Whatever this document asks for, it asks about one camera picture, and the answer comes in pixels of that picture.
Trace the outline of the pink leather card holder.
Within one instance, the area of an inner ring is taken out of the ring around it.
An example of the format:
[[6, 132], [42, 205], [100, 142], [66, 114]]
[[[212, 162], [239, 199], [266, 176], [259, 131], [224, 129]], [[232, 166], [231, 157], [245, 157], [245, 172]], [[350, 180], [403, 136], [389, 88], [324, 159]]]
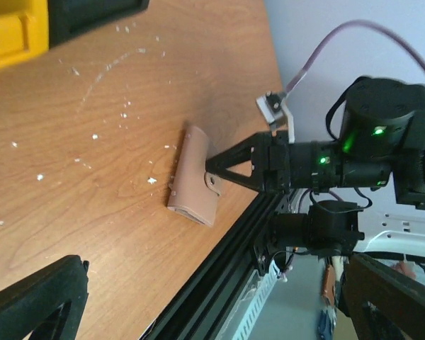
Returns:
[[207, 172], [206, 161], [217, 154], [199, 127], [186, 129], [167, 208], [200, 225], [212, 227], [222, 193], [222, 180]]

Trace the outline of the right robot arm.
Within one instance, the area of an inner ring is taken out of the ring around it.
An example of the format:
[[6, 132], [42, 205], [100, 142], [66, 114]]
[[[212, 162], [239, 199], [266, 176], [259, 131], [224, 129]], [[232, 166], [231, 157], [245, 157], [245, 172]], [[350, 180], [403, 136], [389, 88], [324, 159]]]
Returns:
[[276, 213], [262, 246], [254, 249], [259, 273], [275, 263], [281, 273], [296, 255], [350, 256], [365, 236], [363, 207], [343, 200], [318, 201], [333, 188], [376, 191], [394, 183], [397, 203], [425, 210], [425, 86], [360, 76], [326, 115], [344, 109], [341, 130], [330, 140], [291, 142], [288, 132], [258, 132], [209, 158], [206, 170], [260, 193], [303, 189], [306, 213]]

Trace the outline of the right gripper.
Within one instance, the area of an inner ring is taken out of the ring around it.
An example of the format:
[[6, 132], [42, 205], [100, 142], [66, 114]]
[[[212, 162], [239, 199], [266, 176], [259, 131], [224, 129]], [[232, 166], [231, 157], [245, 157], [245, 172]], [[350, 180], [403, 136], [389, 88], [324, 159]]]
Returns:
[[[246, 176], [232, 169], [249, 162]], [[257, 132], [205, 161], [205, 170], [257, 192], [317, 186], [317, 143], [289, 143], [286, 131]]]

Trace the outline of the three-compartment card bin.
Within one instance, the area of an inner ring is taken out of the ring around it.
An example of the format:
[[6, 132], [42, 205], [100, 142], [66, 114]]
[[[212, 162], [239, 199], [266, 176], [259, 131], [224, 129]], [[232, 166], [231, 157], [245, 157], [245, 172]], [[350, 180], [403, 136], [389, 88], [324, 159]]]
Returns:
[[148, 1], [134, 0], [0, 0], [0, 69], [148, 6]]

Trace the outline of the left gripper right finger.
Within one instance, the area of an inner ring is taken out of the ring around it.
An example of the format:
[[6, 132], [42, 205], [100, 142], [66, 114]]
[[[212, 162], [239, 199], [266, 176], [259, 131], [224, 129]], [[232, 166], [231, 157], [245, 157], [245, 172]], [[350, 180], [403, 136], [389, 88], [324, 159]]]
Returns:
[[425, 339], [425, 285], [359, 254], [342, 293], [359, 339]]

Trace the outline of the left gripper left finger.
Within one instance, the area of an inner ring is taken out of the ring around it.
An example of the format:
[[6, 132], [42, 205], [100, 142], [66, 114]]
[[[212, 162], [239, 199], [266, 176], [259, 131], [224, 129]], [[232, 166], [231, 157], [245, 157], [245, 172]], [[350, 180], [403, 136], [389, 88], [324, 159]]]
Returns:
[[67, 255], [0, 291], [0, 339], [75, 339], [89, 262]]

